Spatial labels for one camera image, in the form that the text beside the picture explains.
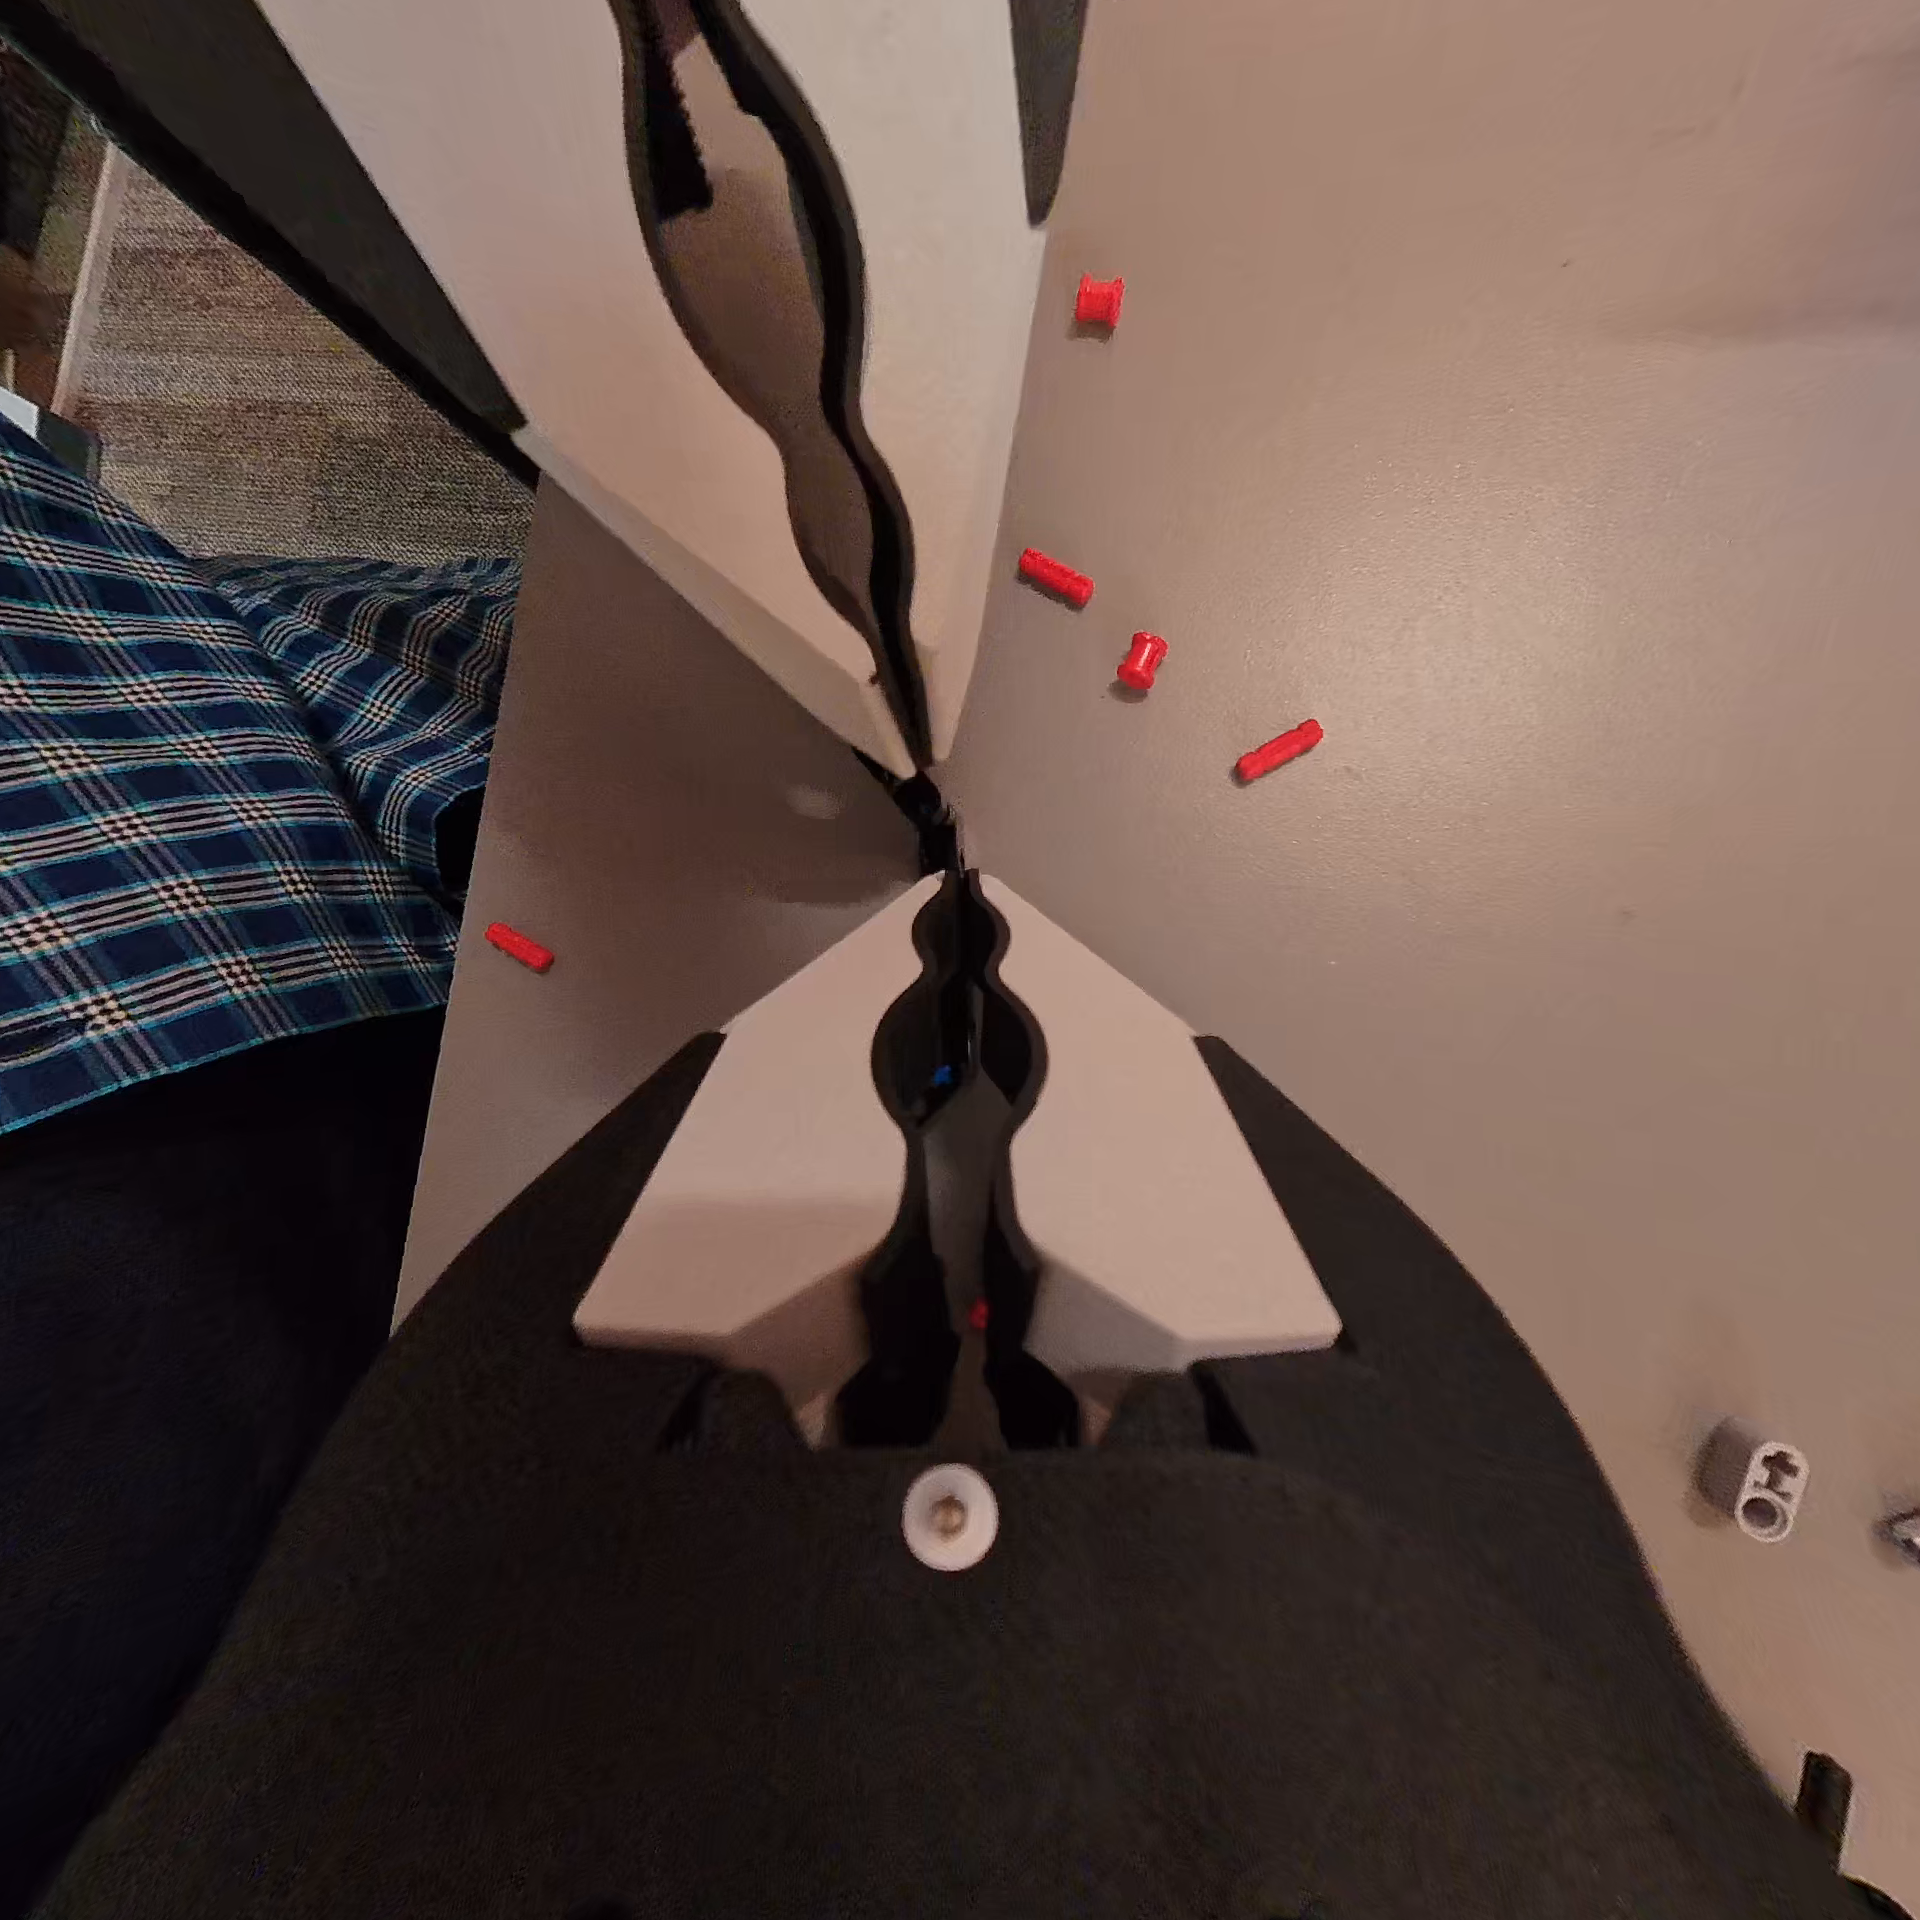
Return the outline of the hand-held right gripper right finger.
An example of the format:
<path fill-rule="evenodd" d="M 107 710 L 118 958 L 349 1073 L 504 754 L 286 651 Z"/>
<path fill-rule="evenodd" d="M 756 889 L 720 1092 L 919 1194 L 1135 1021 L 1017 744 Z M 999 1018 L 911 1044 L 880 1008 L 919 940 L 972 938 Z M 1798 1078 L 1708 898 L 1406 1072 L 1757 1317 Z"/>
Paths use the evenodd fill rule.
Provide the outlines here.
<path fill-rule="evenodd" d="M 966 938 L 1001 1101 L 978 1268 L 999 1418 L 1076 1421 L 1088 1383 L 1334 1348 L 1198 1036 L 999 878 L 966 878 Z"/>

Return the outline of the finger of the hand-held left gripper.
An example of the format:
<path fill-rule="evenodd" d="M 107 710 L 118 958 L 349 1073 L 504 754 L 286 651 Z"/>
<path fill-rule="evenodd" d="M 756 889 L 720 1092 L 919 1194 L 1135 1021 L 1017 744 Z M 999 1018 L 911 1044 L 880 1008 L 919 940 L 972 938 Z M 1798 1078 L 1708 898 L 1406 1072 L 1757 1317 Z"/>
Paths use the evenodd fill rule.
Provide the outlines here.
<path fill-rule="evenodd" d="M 608 3 L 264 3 L 507 386 L 513 442 L 817 720 L 915 761 L 792 538 L 775 437 L 674 320 L 625 173 Z"/>
<path fill-rule="evenodd" d="M 892 771 L 948 758 L 996 567 L 1044 228 L 1027 220 L 1009 3 L 699 3 L 813 188 L 818 381 L 871 512 L 863 646 L 808 579 L 775 443 L 705 400 L 692 553 L 728 581 L 694 604 L 808 714 Z"/>

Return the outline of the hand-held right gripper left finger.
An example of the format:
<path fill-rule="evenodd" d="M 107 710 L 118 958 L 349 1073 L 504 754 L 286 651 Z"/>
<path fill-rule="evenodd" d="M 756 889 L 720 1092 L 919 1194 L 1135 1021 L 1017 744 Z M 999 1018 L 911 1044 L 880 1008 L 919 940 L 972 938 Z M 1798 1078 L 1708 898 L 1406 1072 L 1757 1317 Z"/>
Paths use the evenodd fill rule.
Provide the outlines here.
<path fill-rule="evenodd" d="M 874 1032 L 919 980 L 911 925 L 936 889 L 919 878 L 726 1024 L 575 1308 L 586 1348 L 756 1372 L 822 1436 L 869 1355 L 859 1271 L 905 1193 Z"/>

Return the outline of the black lego pin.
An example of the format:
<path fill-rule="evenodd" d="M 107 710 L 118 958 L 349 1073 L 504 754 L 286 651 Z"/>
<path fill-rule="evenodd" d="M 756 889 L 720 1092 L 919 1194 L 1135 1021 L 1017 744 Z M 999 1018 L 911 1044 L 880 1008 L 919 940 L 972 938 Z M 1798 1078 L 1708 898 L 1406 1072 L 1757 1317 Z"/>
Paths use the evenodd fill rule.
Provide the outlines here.
<path fill-rule="evenodd" d="M 941 786 L 925 771 L 899 776 L 871 754 L 852 754 L 915 829 L 916 875 L 959 875 L 966 868 L 964 826 Z"/>

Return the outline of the small grey lego connector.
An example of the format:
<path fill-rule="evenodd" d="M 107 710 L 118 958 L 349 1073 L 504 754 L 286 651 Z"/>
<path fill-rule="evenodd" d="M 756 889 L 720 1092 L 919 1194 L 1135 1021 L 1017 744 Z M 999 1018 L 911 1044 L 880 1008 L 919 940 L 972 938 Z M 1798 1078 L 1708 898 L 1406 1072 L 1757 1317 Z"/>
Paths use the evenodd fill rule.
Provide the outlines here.
<path fill-rule="evenodd" d="M 1792 1533 L 1812 1479 L 1807 1456 L 1740 1418 L 1716 1421 L 1693 1454 L 1692 1483 L 1716 1518 L 1754 1545 Z"/>

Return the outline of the blue plaid shirt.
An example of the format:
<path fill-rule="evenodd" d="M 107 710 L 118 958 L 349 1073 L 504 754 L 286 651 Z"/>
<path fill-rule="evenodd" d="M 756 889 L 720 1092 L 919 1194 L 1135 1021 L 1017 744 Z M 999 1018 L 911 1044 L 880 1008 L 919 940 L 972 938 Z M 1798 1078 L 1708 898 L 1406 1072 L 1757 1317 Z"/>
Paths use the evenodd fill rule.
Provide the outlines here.
<path fill-rule="evenodd" d="M 449 991 L 523 565 L 192 559 L 4 421 L 4 1128 Z"/>

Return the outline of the dark trousers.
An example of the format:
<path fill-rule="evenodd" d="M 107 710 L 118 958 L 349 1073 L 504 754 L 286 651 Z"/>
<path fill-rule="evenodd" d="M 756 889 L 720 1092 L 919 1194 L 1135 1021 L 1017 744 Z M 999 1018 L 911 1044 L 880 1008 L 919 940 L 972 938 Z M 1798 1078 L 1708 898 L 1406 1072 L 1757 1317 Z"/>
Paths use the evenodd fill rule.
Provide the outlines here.
<path fill-rule="evenodd" d="M 445 1013 L 4 1137 L 4 1915 L 192 1692 L 381 1350 Z"/>

